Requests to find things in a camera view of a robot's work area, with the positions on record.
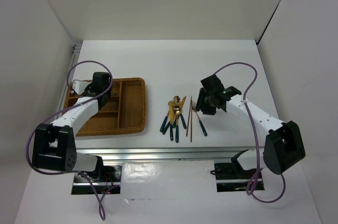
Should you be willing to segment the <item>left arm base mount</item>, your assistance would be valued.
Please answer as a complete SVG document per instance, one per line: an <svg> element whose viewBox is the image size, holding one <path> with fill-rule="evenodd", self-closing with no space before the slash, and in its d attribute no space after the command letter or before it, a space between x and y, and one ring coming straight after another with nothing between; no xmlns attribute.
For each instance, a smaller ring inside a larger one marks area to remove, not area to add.
<svg viewBox="0 0 338 224"><path fill-rule="evenodd" d="M78 153L74 170L82 170L87 178L78 173L74 175L72 195L94 194L91 184L98 194L120 193L121 163L105 164L100 156Z"/></svg>

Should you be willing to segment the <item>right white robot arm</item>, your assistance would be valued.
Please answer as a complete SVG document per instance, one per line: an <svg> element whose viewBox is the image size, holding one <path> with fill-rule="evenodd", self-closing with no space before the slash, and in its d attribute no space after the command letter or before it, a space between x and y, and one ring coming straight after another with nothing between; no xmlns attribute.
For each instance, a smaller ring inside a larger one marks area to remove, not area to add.
<svg viewBox="0 0 338 224"><path fill-rule="evenodd" d="M201 80L197 110L204 115L215 115L217 109L228 112L248 126L255 126L256 135L265 141L264 148L244 150L231 158L230 171L237 178L257 167L281 175L305 156L305 148L299 126L277 119L255 104L243 99L235 87L225 88L216 75Z"/></svg>

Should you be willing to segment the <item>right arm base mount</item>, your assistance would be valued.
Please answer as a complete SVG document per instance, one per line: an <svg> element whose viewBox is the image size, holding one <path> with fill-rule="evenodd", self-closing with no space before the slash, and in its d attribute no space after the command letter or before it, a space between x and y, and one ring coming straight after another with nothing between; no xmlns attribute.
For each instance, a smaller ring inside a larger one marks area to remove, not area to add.
<svg viewBox="0 0 338 224"><path fill-rule="evenodd" d="M238 163L238 157L247 152L244 150L233 156L228 163L214 163L214 170L210 174L215 176L217 192L246 191L249 179L256 169L244 170Z"/></svg>

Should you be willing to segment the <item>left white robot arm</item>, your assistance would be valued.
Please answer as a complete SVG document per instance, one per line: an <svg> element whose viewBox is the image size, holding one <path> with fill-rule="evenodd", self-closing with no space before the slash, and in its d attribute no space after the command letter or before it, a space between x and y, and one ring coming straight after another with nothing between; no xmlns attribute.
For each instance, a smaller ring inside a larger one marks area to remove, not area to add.
<svg viewBox="0 0 338 224"><path fill-rule="evenodd" d="M35 170L59 173L86 172L92 181L104 177L101 157L77 153L75 136L82 126L107 103L112 88L112 76L95 72L77 102L53 122L41 123L34 132L30 165Z"/></svg>

